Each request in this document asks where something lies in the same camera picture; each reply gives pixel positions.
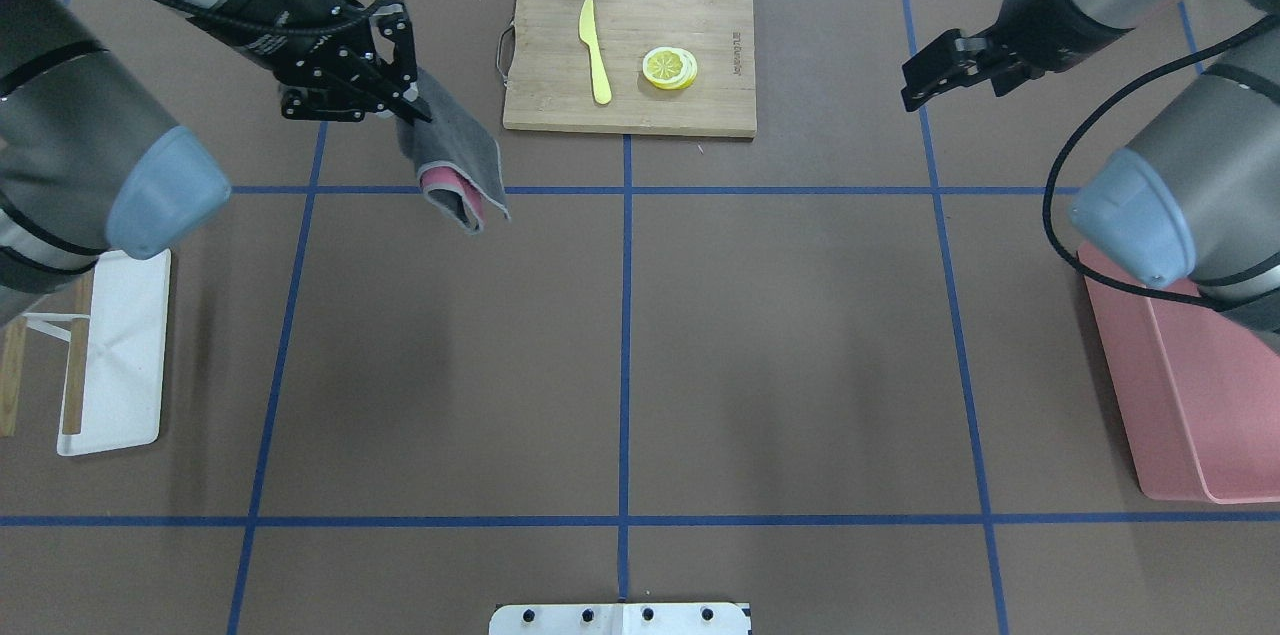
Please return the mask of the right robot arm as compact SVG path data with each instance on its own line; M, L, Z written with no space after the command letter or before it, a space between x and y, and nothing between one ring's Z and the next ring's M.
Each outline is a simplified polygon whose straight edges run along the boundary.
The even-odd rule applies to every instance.
M1002 0L986 29L946 29L902 65L902 106L987 82L996 96L1065 73L1178 0ZM1046 178L1042 228L1057 256L1094 283L1185 303L1277 348L1277 0L1244 0L1260 17L1238 33L1175 58L1105 99L1069 134ZM1066 157L1102 117L1188 67L1199 73L1107 157L1069 216L1120 269L1087 266L1055 230Z

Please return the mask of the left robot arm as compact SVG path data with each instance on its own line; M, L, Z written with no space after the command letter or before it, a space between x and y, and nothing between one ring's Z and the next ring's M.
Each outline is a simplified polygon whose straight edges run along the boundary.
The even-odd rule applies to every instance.
M287 119L433 119L402 0L146 1L273 76ZM140 6L119 15L101 38L67 0L3 0L4 324L108 253L159 255L230 197L205 143L133 73L150 46L151 73L192 76L202 93L212 67Z

